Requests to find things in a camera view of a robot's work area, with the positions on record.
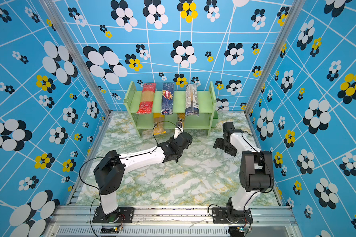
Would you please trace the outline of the blue Barilla spaghetti box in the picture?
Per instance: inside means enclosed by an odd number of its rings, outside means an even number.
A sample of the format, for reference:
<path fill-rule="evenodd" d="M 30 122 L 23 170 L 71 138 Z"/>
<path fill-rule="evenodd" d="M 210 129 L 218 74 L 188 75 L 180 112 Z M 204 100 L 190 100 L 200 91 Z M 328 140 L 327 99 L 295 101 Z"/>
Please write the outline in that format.
<path fill-rule="evenodd" d="M 173 113 L 174 91 L 174 83 L 163 83 L 161 114 Z"/>

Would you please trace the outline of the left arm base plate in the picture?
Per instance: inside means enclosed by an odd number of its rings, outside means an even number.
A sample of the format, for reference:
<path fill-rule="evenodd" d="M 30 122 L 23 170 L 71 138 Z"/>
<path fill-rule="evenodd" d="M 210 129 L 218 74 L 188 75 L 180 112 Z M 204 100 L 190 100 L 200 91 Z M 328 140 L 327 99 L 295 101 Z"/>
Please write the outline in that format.
<path fill-rule="evenodd" d="M 134 207 L 119 207 L 110 214 L 105 214 L 101 206 L 95 209 L 93 223 L 132 223 Z"/>

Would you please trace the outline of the blue clear spaghetti bag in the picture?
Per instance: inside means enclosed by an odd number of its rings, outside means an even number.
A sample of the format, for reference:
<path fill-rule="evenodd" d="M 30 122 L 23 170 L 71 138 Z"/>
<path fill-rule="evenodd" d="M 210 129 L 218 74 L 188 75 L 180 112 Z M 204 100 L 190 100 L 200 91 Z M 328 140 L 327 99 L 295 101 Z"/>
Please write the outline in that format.
<path fill-rule="evenodd" d="M 186 115 L 184 113 L 177 114 L 177 120 L 182 124 L 182 127 L 184 127 L 185 125 L 185 119 L 186 119 Z"/>

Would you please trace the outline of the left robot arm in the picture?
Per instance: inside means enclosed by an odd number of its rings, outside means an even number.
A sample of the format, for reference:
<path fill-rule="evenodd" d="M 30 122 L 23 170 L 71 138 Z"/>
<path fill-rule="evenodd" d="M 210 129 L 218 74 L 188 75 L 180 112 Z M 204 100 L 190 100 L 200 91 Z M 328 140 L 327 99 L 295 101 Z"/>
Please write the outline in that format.
<path fill-rule="evenodd" d="M 150 165 L 177 162 L 191 143 L 192 136 L 182 132 L 144 151 L 130 154 L 119 154 L 115 150 L 108 152 L 94 169 L 100 206 L 95 209 L 93 222 L 114 223 L 120 216 L 124 216 L 117 203 L 116 191 L 125 174 Z"/>

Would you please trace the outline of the red spaghetti bag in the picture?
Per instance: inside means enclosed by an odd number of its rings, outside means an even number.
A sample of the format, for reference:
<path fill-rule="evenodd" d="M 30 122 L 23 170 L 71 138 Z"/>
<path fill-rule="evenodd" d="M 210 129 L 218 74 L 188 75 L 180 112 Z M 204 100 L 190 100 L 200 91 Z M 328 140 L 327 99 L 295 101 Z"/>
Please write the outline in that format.
<path fill-rule="evenodd" d="M 143 85 L 139 109 L 136 112 L 138 115 L 151 114 L 153 101 L 156 91 L 156 83 L 146 83 Z"/>

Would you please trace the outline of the clear white label spaghetti bag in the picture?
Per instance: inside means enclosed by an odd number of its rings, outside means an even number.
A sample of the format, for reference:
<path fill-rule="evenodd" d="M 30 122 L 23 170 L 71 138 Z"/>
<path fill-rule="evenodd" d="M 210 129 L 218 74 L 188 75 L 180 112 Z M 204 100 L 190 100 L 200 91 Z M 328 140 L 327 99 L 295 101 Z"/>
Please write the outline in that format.
<path fill-rule="evenodd" d="M 199 116 L 198 92 L 195 85 L 186 86 L 185 115 Z"/>

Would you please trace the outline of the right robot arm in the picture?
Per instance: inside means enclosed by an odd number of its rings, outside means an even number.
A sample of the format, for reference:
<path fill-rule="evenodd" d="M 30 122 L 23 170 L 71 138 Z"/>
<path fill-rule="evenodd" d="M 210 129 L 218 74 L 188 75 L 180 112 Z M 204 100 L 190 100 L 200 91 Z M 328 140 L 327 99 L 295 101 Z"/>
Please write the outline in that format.
<path fill-rule="evenodd" d="M 225 218 L 232 224 L 243 221 L 252 223 L 249 205 L 259 194 L 269 193 L 274 189 L 272 154 L 253 145 L 243 130 L 234 127 L 233 122 L 227 121 L 222 127 L 223 137 L 216 139 L 214 148 L 233 157 L 241 154 L 240 187 L 226 203 Z"/>

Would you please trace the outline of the yellow spaghetti bag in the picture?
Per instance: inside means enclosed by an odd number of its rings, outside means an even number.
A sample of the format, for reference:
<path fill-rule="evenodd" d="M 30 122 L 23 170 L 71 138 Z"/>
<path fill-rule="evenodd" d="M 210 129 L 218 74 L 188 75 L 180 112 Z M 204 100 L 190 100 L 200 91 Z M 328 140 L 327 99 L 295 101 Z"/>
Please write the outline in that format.
<path fill-rule="evenodd" d="M 165 116 L 163 114 L 153 114 L 153 135 L 165 134 L 164 129 Z"/>

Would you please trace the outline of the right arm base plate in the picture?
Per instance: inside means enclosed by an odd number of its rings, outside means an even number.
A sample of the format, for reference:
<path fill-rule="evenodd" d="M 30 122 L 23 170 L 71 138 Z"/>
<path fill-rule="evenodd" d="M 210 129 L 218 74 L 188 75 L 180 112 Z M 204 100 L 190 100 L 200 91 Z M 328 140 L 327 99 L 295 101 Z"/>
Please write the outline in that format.
<path fill-rule="evenodd" d="M 210 214 L 214 224 L 253 224 L 251 210 L 227 210 L 225 207 L 213 207 Z"/>

